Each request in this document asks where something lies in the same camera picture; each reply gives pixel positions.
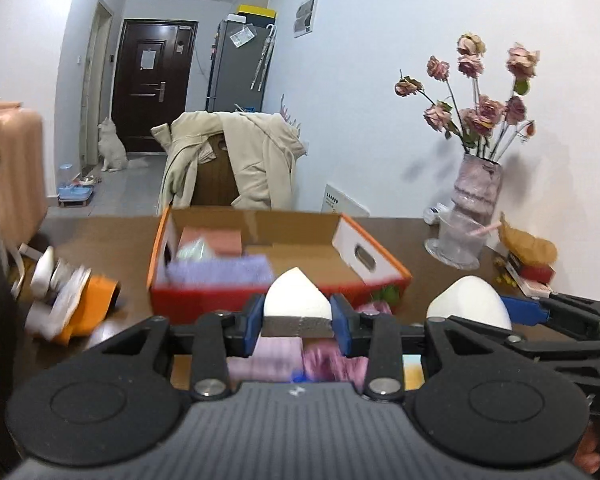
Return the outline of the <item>person's right hand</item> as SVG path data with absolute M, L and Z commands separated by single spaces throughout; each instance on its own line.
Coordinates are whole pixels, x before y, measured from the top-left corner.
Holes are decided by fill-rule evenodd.
M 587 474 L 595 474 L 600 469 L 600 422 L 588 424 L 573 463 Z

